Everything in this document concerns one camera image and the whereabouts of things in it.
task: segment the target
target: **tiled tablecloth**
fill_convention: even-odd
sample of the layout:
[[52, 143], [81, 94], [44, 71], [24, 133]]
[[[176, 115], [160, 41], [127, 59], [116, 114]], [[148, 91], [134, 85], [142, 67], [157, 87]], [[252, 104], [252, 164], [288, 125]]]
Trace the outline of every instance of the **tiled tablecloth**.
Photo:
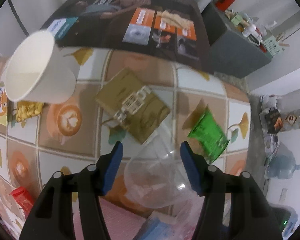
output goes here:
[[[81, 49], [74, 53], [78, 49], [62, 49], [64, 59], [77, 76], [75, 92], [68, 102], [45, 105], [42, 116], [31, 118], [26, 123], [0, 125], [0, 214], [16, 235], [20, 234], [25, 218], [18, 204], [9, 196], [14, 188], [24, 186], [37, 198], [55, 171], [79, 172], [95, 163], [100, 155], [111, 151], [109, 128], [101, 125], [109, 116], [98, 106], [94, 96], [124, 67], [132, 69], [170, 107], [171, 113], [164, 123], [170, 129], [170, 139], [176, 148], [187, 140], [190, 130], [183, 130], [182, 125], [201, 99], [209, 105], [216, 122], [228, 137], [236, 127], [239, 128], [236, 140], [229, 143], [214, 164], [227, 173], [240, 173], [247, 157], [251, 117], [250, 104], [244, 93], [210, 74], [178, 63], [107, 49]], [[0, 66], [0, 79], [4, 79], [3, 69]], [[78, 106], [82, 116], [79, 131], [71, 137], [62, 136], [56, 124], [58, 111], [67, 105]], [[239, 126], [242, 121], [248, 125], [246, 136]], [[202, 152], [195, 140], [188, 141], [194, 152]], [[128, 133], [122, 143], [124, 153], [118, 176], [123, 174], [127, 161], [144, 147]], [[76, 209], [78, 200], [75, 195], [73, 200]], [[171, 208], [162, 211], [173, 213]]]

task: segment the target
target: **gray floor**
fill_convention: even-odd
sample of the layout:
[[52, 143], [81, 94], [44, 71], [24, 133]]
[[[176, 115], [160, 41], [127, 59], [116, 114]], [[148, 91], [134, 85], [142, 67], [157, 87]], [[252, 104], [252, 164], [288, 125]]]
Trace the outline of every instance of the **gray floor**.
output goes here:
[[267, 181], [265, 181], [264, 162], [266, 158], [261, 122], [259, 113], [261, 112], [259, 97], [249, 95], [251, 106], [250, 139], [248, 157], [245, 170], [250, 172], [256, 183], [259, 185], [264, 195], [267, 193]]
[[221, 80], [228, 82], [248, 94], [251, 106], [251, 124], [248, 157], [245, 170], [250, 172], [264, 195], [267, 193], [267, 182], [264, 178], [266, 158], [263, 134], [259, 114], [261, 112], [260, 100], [258, 96], [250, 94], [245, 79], [228, 76], [223, 73], [215, 72], [214, 75]]

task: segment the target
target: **wall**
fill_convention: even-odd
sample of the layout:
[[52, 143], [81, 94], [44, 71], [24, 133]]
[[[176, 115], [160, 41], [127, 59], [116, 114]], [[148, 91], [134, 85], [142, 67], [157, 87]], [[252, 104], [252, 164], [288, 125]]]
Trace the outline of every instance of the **wall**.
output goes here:
[[290, 112], [300, 109], [300, 89], [284, 95], [277, 100], [278, 109], [282, 112]]
[[252, 93], [284, 95], [300, 89], [300, 29], [284, 43], [290, 47], [286, 47], [268, 65], [246, 76]]
[[[300, 164], [300, 130], [291, 130], [288, 132], [278, 133], [280, 141], [292, 151], [296, 163]], [[295, 171], [292, 179], [271, 179], [267, 200], [271, 203], [279, 203], [279, 198], [283, 188], [287, 188], [287, 195], [282, 205], [291, 206], [297, 212], [299, 218], [296, 226], [300, 223], [300, 170]]]
[[9, 57], [26, 38], [7, 1], [0, 9], [0, 54]]
[[285, 33], [285, 37], [288, 37], [298, 29], [300, 29], [300, 10], [280, 25], [276, 25], [271, 32], [274, 36]]
[[294, 0], [236, 0], [231, 8], [265, 23], [276, 20], [278, 25], [300, 10]]

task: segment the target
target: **gold packet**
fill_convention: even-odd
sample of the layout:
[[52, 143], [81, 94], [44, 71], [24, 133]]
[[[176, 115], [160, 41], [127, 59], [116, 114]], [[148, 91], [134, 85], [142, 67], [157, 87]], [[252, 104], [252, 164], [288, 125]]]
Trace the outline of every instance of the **gold packet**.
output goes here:
[[37, 116], [42, 113], [43, 104], [41, 102], [20, 101], [17, 103], [17, 122]]

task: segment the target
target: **pink mat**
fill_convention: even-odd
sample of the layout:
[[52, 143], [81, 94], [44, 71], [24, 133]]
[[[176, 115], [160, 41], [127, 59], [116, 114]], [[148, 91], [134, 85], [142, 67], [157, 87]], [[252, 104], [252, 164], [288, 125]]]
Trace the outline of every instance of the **pink mat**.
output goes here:
[[[146, 219], [103, 198], [99, 201], [111, 240], [132, 240]], [[76, 239], [84, 240], [79, 211], [74, 213], [73, 222]]]

